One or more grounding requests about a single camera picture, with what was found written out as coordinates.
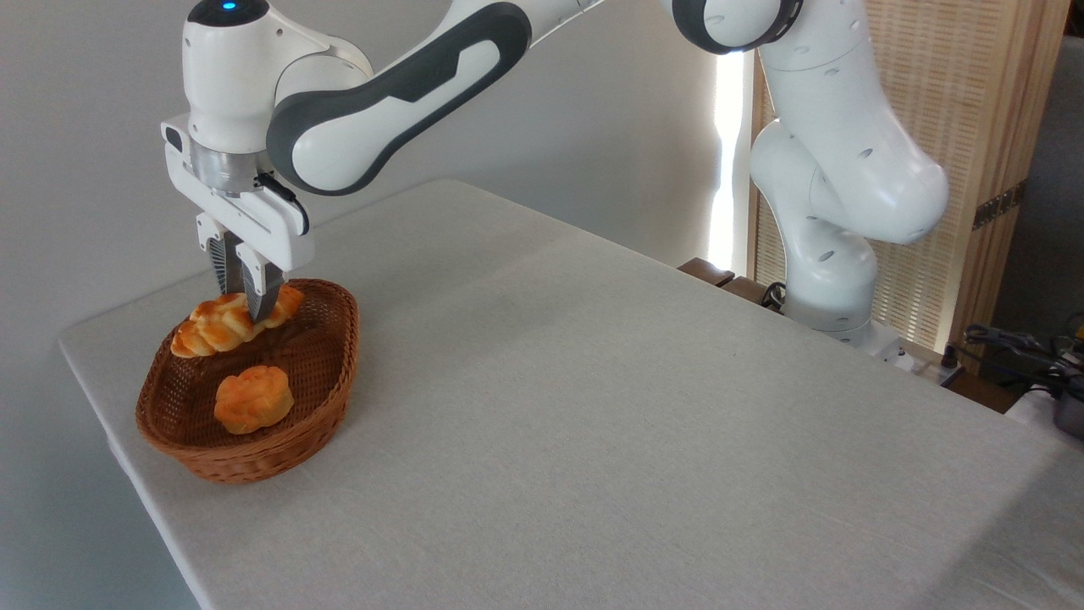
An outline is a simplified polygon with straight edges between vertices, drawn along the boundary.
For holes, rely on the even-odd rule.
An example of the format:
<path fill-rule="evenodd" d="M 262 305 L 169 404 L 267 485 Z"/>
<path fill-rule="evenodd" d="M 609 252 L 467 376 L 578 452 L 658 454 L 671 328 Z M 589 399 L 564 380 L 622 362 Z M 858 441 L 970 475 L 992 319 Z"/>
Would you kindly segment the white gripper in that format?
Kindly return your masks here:
<path fill-rule="evenodd" d="M 168 174 L 204 212 L 196 217 L 197 238 L 220 293 L 245 291 L 251 323 L 263 323 L 278 303 L 283 271 L 314 259 L 315 241 L 302 233 L 304 209 L 269 189 L 242 186 L 234 194 L 204 184 L 195 174 L 196 142 L 186 127 L 186 114 L 160 124 Z"/>

